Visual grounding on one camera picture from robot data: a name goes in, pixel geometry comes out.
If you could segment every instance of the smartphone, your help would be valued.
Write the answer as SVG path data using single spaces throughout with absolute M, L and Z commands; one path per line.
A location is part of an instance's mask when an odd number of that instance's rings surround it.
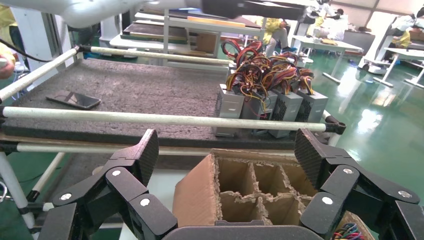
M 53 95 L 46 96 L 47 100 L 69 105 L 82 110 L 90 110 L 100 104 L 100 99 L 86 96 L 73 91 L 60 90 Z

